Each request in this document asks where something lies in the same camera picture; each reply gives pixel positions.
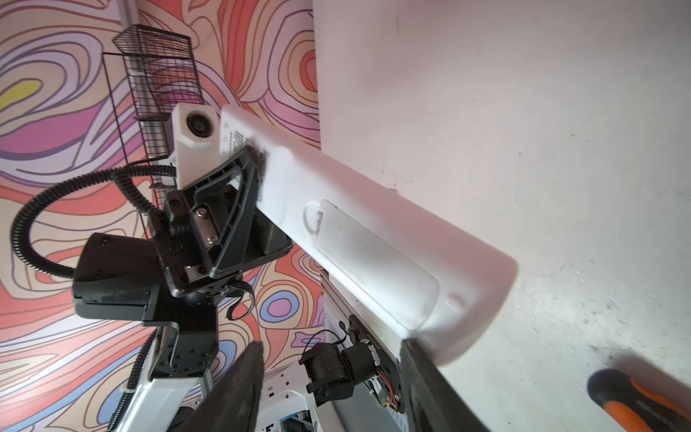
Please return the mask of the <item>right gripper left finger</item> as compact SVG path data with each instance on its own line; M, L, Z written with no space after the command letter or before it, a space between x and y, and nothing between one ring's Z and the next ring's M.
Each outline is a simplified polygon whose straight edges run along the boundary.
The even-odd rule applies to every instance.
M254 431L264 383L264 348L251 342L178 431Z

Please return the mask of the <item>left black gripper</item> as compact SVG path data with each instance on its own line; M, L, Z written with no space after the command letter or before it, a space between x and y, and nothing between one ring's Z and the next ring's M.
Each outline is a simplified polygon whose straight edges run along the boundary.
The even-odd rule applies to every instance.
M172 296L209 295L292 250L293 241L258 208L265 165L246 146L149 213Z

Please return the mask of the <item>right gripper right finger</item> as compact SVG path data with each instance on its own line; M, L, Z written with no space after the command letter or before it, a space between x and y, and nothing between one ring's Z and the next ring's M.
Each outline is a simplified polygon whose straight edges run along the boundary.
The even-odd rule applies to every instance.
M401 342L399 377L409 431L489 431L417 340Z

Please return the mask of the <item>white remote control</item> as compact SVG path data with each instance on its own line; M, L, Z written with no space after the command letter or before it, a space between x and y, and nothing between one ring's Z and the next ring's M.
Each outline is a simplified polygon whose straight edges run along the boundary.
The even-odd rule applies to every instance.
M221 149L259 159L259 210L400 338L439 365L495 319L516 260L257 116L221 110Z

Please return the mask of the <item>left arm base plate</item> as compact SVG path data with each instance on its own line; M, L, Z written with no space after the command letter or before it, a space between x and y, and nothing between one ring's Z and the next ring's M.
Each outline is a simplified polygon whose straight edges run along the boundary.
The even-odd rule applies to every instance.
M259 431L406 431L397 357L334 277L321 273L325 329L265 375Z

